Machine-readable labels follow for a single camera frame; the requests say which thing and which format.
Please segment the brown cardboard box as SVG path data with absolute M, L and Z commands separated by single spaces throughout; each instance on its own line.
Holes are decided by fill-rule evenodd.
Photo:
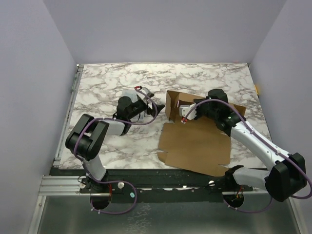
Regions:
M 179 107 L 191 104 L 196 95 L 170 91 L 166 93 L 165 114 L 158 144 L 158 159 L 167 166 L 209 176 L 223 176 L 230 163 L 231 138 L 218 130 L 206 117 L 181 123 Z

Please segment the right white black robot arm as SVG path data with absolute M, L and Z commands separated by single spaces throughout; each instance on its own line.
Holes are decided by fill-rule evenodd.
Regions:
M 305 159 L 290 154 L 262 136 L 246 118 L 228 103 L 222 89 L 209 91 L 208 96 L 195 99 L 195 119 L 207 117 L 227 136 L 247 147 L 266 166 L 266 170 L 237 165 L 225 172 L 224 185 L 234 191 L 246 185 L 266 190 L 277 201 L 296 197 L 295 193 L 311 185 L 306 175 Z

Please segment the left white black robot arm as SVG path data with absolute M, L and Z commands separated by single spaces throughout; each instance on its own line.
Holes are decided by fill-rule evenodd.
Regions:
M 105 178 L 106 169 L 101 164 L 99 152 L 104 139 L 108 135 L 123 136 L 132 126 L 144 126 L 152 123 L 165 108 L 164 104 L 156 104 L 151 100 L 138 99 L 132 102 L 128 96 L 121 97 L 117 103 L 117 110 L 112 118 L 95 118 L 83 114 L 65 141 L 65 147 L 82 163 L 86 172 L 86 179 L 80 184 L 91 187 L 96 192 L 106 190 L 108 181 Z

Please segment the clear plastic screw organizer box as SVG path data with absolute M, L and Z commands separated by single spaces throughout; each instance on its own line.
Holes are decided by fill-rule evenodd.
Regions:
M 134 89 L 125 89 L 122 91 L 122 96 L 129 97 L 132 102 L 137 101 L 137 92 Z

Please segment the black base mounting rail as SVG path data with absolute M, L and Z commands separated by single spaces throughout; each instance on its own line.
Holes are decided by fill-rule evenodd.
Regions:
M 214 177 L 179 169 L 109 169 L 99 184 L 82 180 L 80 193 L 111 198 L 114 203 L 222 202 L 223 195 L 251 191 L 248 186 L 231 185 L 224 176 Z

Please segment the aluminium extrusion frame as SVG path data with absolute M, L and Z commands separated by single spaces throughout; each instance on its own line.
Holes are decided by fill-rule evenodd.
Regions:
M 63 149 L 65 147 L 65 138 L 66 138 L 65 135 L 66 135 L 68 128 L 69 128 L 69 122 L 70 122 L 70 118 L 72 115 L 74 102 L 75 102 L 75 99 L 76 99 L 76 96 L 78 93 L 78 85 L 79 85 L 79 82 L 81 80 L 83 67 L 84 67 L 83 64 L 77 64 L 77 72 L 76 72 L 75 77 L 74 77 L 74 82 L 73 82 L 73 86 L 72 86 L 72 90 L 71 90 L 71 98 L 69 101 L 69 106 L 68 106 L 67 114 L 65 117 L 64 125 L 62 128 L 61 137 L 60 137 L 60 140 L 58 142 L 57 151 L 56 151 L 56 154 L 55 154 L 55 157 L 53 160 L 53 165 L 51 167 L 52 169 L 53 168 L 59 168 L 61 156 L 63 153 Z M 42 214 L 43 214 L 45 203 L 46 203 L 48 196 L 50 196 L 50 195 L 41 195 L 41 194 L 38 195 L 35 211 L 34 211 L 33 218 L 32 218 L 29 230 L 28 230 L 29 234 L 37 234 L 38 233 L 40 221 L 42 219 Z

